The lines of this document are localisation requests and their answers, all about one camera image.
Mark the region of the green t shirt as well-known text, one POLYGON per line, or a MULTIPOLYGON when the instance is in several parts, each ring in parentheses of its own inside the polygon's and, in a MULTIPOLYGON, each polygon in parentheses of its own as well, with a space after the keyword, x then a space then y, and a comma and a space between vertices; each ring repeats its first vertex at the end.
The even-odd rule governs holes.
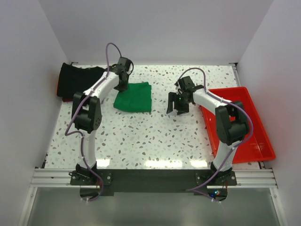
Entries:
POLYGON ((113 107, 127 113, 146 113, 152 110, 151 85, 148 82, 129 83, 128 89, 119 92, 113 107))

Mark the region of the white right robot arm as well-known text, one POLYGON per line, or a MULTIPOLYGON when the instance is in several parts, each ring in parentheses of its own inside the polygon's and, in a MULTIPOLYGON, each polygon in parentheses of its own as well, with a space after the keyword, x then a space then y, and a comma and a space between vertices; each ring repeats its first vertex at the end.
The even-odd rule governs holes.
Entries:
POLYGON ((226 180, 226 173, 232 169, 232 162, 238 146, 246 135, 253 131, 249 125, 250 117, 244 110, 242 102, 224 99, 203 85, 195 85, 189 76, 179 79, 176 92, 168 93, 166 113, 173 110, 178 115, 189 112, 189 104, 197 104, 215 116, 216 134, 219 139, 218 151, 211 164, 210 181, 220 185, 226 180))

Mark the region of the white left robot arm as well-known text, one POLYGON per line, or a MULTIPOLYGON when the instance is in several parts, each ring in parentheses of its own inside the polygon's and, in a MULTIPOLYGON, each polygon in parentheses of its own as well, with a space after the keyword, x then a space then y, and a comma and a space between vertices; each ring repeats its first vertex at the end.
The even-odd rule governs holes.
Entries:
POLYGON ((107 71, 95 84, 73 96, 71 122, 81 135, 79 162, 75 171, 87 185, 97 181, 95 136, 102 122, 101 102, 113 89, 127 90, 133 69, 134 63, 121 56, 116 64, 107 67, 107 71))

